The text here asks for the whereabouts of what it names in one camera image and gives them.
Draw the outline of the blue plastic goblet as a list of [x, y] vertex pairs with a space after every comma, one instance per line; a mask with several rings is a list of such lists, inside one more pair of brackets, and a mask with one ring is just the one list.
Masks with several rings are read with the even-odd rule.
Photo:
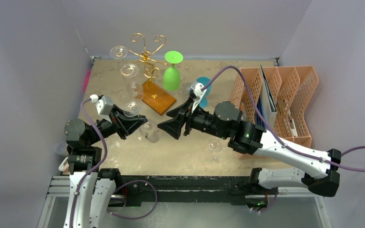
[[[210, 80], [211, 80], [210, 78], [204, 77], [204, 76], [203, 77], [199, 77], [199, 78], [196, 79], [196, 81], [198, 83], [201, 83], [204, 86], [207, 85], [210, 82]], [[211, 85], [207, 87], [206, 93], [205, 93], [204, 97], [202, 98], [202, 100], [200, 101], [199, 106], [202, 109], [204, 109], [208, 105], [207, 96], [210, 94], [210, 92], [211, 92]]]

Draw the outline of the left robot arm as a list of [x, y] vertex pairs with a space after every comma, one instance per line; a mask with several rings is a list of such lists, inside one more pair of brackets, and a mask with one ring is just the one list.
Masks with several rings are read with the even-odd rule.
[[97, 228], [103, 221], [113, 194], [123, 187], [118, 169], [99, 169], [106, 159], [107, 149], [94, 143], [117, 134], [125, 140], [147, 123], [144, 115], [127, 116], [115, 104], [101, 120], [74, 119], [65, 125], [69, 153], [69, 198], [64, 222], [65, 228]]

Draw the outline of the green plastic goblet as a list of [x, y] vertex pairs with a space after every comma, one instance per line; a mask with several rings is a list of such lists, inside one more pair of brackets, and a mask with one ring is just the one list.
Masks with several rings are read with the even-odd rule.
[[163, 74], [163, 88], [167, 91], [176, 91], [180, 87], [181, 76], [176, 65], [183, 61], [183, 55], [178, 51], [168, 51], [164, 55], [165, 60], [171, 65]]

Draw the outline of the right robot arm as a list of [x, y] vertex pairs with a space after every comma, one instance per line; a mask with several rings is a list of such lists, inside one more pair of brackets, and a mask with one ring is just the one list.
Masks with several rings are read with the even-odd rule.
[[181, 106], [169, 111], [169, 120], [158, 124], [158, 128], [178, 140], [192, 129], [228, 139], [228, 147], [240, 154], [251, 154], [273, 158], [291, 165], [291, 169], [270, 170], [254, 168], [248, 180], [253, 193], [278, 187], [302, 187], [323, 196], [336, 195], [340, 174], [331, 161], [339, 162], [341, 153], [313, 150], [294, 142], [275, 137], [265, 128], [242, 120], [242, 111], [225, 101], [218, 103], [211, 114], [202, 108], [194, 109], [189, 98]]

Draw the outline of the clear wine glass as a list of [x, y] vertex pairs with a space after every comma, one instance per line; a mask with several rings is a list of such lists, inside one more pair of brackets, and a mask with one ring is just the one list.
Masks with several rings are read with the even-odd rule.
[[142, 100], [144, 90], [137, 81], [139, 67], [136, 64], [124, 64], [120, 69], [121, 75], [126, 82], [126, 92], [129, 98]]
[[211, 152], [220, 152], [223, 149], [223, 143], [219, 139], [212, 139], [208, 142], [208, 148]]
[[[142, 117], [140, 114], [142, 107], [143, 102], [140, 99], [131, 100], [125, 104], [124, 115], [128, 117]], [[138, 130], [142, 138], [145, 138], [151, 143], [157, 143], [161, 138], [157, 123], [152, 119], [147, 118], [146, 123], [142, 124]]]
[[128, 55], [129, 50], [125, 46], [115, 46], [110, 50], [110, 57], [113, 59], [123, 59]]

